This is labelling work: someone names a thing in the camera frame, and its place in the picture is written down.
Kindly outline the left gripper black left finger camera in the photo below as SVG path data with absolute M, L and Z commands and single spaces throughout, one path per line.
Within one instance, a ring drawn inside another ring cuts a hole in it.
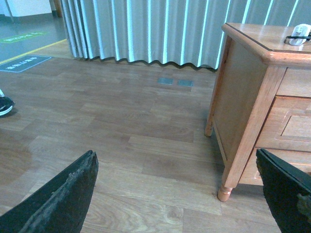
M 0 217 L 2 233 L 79 233 L 99 169 L 89 150 Z

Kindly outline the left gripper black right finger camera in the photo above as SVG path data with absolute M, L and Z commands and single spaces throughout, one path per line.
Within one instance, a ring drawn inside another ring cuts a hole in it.
M 283 233 L 311 231 L 311 176 L 265 149 L 256 152 L 263 193 Z

